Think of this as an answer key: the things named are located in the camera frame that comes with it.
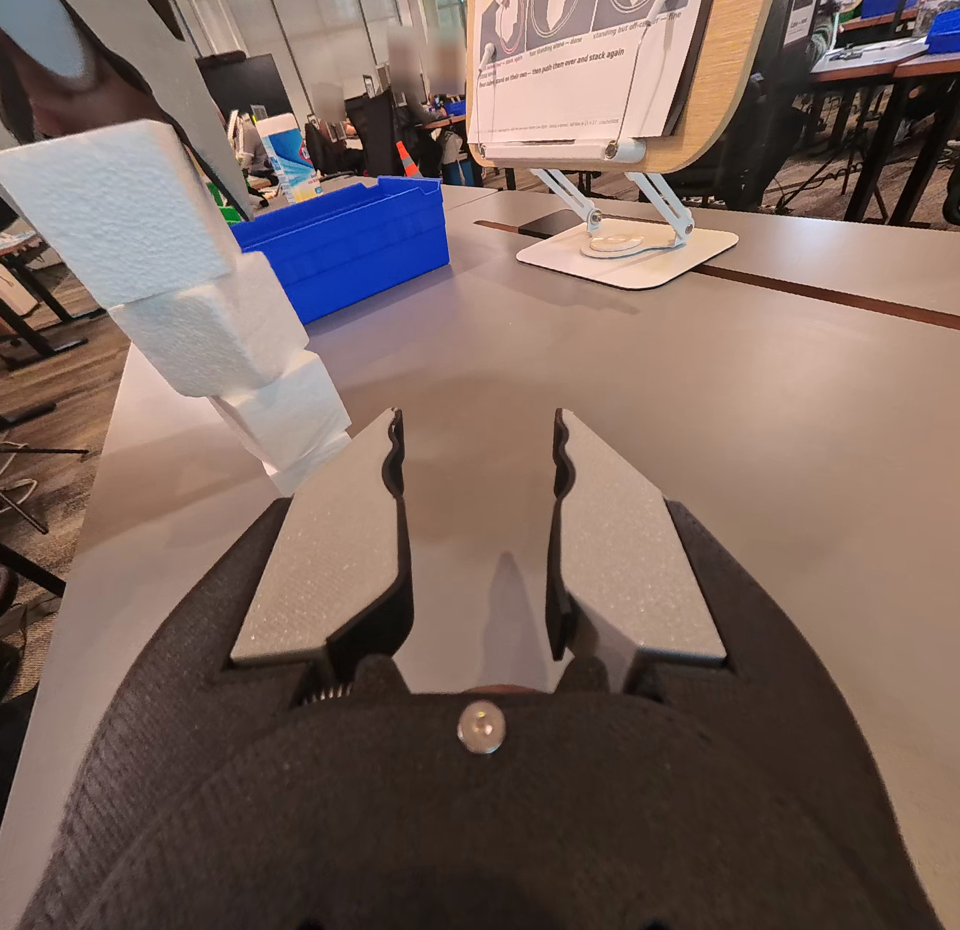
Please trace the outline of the white hard foam cube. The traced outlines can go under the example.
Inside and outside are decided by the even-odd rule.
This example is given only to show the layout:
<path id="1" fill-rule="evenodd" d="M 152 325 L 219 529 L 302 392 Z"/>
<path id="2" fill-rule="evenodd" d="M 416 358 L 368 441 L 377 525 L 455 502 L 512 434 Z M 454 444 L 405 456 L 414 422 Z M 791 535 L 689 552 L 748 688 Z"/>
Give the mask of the white hard foam cube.
<path id="1" fill-rule="evenodd" d="M 216 281 L 240 256 L 166 123 L 139 120 L 6 149 L 1 184 L 106 309 Z"/>
<path id="2" fill-rule="evenodd" d="M 107 309 L 179 394 L 222 397 L 274 382 L 308 336 L 268 258 L 244 253 L 228 275 Z"/>
<path id="3" fill-rule="evenodd" d="M 341 432 L 326 442 L 313 446 L 306 454 L 284 468 L 274 468 L 267 461 L 262 461 L 261 465 L 276 490 L 283 497 L 291 497 L 318 468 L 338 456 L 351 441 L 348 433 Z"/>
<path id="4" fill-rule="evenodd" d="M 209 401 L 243 445 L 276 471 L 288 469 L 351 425 L 322 359 L 309 350 L 297 353 L 272 383 Z"/>

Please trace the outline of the blue plastic bin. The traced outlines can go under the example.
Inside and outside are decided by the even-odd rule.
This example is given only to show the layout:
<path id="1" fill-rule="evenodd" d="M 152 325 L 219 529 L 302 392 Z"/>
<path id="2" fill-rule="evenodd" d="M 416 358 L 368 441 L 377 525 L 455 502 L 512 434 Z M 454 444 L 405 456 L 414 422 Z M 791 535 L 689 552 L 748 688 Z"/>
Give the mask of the blue plastic bin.
<path id="1" fill-rule="evenodd" d="M 301 323 L 450 262 L 441 183 L 381 176 L 234 223 L 241 250 L 262 253 Z"/>

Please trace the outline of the white wipes canister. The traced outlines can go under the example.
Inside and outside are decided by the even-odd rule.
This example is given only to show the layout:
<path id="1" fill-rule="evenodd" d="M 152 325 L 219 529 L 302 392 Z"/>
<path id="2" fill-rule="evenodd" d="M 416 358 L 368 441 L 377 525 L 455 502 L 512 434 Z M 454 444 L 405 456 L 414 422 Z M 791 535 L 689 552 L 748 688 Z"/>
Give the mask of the white wipes canister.
<path id="1" fill-rule="evenodd" d="M 306 202 L 322 195 L 322 185 L 296 117 L 287 113 L 258 120 L 254 126 L 288 203 Z"/>

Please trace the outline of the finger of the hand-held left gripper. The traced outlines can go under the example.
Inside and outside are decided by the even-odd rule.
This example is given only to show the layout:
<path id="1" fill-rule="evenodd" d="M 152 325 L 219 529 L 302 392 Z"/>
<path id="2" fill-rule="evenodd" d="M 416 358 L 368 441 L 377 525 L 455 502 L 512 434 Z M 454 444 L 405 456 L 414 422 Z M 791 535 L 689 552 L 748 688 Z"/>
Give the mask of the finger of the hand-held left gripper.
<path id="1" fill-rule="evenodd" d="M 243 171 L 170 0 L 65 2 L 108 57 L 149 89 L 209 179 L 237 213 L 250 220 L 252 209 Z"/>

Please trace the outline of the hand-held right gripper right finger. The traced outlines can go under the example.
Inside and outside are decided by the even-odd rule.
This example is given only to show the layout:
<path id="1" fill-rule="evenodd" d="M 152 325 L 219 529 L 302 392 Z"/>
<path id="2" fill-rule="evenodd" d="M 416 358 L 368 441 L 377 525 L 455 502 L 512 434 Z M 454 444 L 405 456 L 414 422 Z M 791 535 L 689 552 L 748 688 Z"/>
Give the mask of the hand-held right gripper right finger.
<path id="1" fill-rule="evenodd" d="M 727 652 L 660 489 L 571 410 L 554 417 L 545 623 L 551 653 L 595 660 L 613 692 L 647 663 Z"/>

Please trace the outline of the black monitor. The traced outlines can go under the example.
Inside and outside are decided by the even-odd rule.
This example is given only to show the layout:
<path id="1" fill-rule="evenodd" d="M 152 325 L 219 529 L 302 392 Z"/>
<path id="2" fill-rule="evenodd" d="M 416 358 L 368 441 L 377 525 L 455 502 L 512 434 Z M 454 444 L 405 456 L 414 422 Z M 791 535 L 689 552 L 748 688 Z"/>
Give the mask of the black monitor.
<path id="1" fill-rule="evenodd" d="M 253 116 L 256 107 L 268 118 L 294 114 L 281 73 L 269 53 L 248 57 L 235 50 L 199 58 L 196 64 L 225 120 L 234 111 Z"/>

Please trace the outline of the printed instruction sheet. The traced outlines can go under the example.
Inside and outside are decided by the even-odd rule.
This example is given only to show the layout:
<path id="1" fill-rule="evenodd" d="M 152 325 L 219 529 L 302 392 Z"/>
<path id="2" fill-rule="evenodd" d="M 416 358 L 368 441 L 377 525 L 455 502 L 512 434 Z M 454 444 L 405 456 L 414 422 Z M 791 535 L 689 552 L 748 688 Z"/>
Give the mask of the printed instruction sheet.
<path id="1" fill-rule="evenodd" d="M 468 140 L 614 142 L 671 135 L 714 0 L 467 0 Z"/>

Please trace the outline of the background work table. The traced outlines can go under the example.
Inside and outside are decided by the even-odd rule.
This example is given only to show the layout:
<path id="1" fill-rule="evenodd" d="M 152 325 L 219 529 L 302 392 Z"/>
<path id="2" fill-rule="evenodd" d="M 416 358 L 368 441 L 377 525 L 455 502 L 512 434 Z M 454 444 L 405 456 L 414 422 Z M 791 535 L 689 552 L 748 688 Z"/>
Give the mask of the background work table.
<path id="1" fill-rule="evenodd" d="M 930 182 L 948 141 L 958 128 L 959 52 L 958 36 L 946 41 L 947 51 L 930 52 L 916 41 L 899 41 L 897 48 L 870 51 L 867 47 L 835 51 L 813 70 L 817 87 L 870 90 L 891 87 L 892 92 L 863 156 L 859 177 L 848 200 L 844 220 L 859 223 L 868 211 L 883 168 L 893 151 L 894 140 L 911 93 L 921 86 L 942 84 L 945 95 L 934 111 L 930 135 L 916 157 L 887 224 L 908 226 Z"/>

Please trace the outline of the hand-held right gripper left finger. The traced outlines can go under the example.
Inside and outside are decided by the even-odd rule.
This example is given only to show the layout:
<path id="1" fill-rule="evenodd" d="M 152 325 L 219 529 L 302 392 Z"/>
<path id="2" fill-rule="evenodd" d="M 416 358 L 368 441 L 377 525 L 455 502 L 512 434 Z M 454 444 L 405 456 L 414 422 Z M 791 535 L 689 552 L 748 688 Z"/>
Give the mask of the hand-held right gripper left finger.
<path id="1" fill-rule="evenodd" d="M 388 408 L 294 492 L 234 666 L 356 672 L 402 648 L 415 618 L 404 456 L 402 410 Z"/>

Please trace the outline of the person's left hand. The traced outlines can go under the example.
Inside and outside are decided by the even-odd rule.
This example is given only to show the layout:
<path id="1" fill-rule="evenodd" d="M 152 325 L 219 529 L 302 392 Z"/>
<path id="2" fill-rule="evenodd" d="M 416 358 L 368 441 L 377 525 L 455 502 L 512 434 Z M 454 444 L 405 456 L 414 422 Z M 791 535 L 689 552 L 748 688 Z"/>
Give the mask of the person's left hand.
<path id="1" fill-rule="evenodd" d="M 1 36 L 2 125 L 17 144 L 166 121 L 153 97 L 128 83 L 85 35 L 39 40 L 25 49 Z"/>

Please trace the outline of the white stand with wooden board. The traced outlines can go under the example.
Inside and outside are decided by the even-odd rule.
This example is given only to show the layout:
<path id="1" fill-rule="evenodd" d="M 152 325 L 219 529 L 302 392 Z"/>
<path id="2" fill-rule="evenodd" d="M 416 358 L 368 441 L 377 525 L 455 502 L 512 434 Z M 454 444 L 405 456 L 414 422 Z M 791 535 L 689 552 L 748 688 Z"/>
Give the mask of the white stand with wooden board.
<path id="1" fill-rule="evenodd" d="M 526 168 L 579 223 L 517 260 L 623 290 L 659 288 L 738 238 L 698 229 L 666 175 L 706 154 L 736 112 L 773 0 L 713 0 L 688 99 L 671 135 L 597 142 L 469 143 L 481 165 Z"/>

